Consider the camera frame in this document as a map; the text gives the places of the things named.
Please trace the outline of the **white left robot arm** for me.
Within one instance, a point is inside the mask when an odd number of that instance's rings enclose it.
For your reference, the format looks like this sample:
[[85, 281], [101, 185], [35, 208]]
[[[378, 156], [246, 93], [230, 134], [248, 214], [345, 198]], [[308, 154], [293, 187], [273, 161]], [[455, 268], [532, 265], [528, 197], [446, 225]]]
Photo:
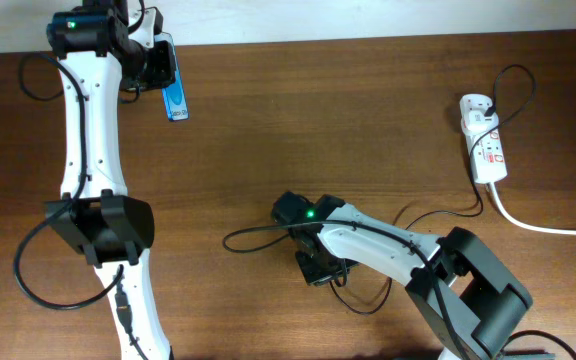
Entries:
[[119, 94], [164, 89], [177, 79], [174, 47], [155, 7], [86, 1], [54, 14], [46, 32], [66, 109], [60, 198], [46, 203], [52, 229], [102, 283], [123, 359], [171, 359], [150, 279], [154, 216], [132, 198], [118, 136]]

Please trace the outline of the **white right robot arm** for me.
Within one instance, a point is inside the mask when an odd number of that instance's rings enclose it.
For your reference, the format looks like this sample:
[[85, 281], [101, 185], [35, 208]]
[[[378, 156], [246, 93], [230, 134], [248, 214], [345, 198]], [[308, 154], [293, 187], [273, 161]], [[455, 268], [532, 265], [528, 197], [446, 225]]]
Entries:
[[492, 359], [533, 304], [528, 290], [472, 232], [421, 234], [371, 218], [344, 200], [286, 192], [272, 218], [288, 229], [309, 285], [346, 281], [365, 265], [401, 284], [444, 346], [443, 359]]

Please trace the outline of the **blue Samsung smartphone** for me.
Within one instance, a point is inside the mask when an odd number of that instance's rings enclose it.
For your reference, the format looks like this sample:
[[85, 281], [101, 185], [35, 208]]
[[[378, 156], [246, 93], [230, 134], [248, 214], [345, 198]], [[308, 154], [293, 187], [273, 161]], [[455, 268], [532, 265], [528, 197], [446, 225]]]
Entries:
[[162, 32], [161, 34], [156, 35], [154, 39], [166, 41], [172, 46], [172, 64], [175, 66], [175, 78], [171, 85], [162, 90], [167, 117], [171, 122], [187, 120], [189, 118], [188, 106], [173, 37], [170, 33]]

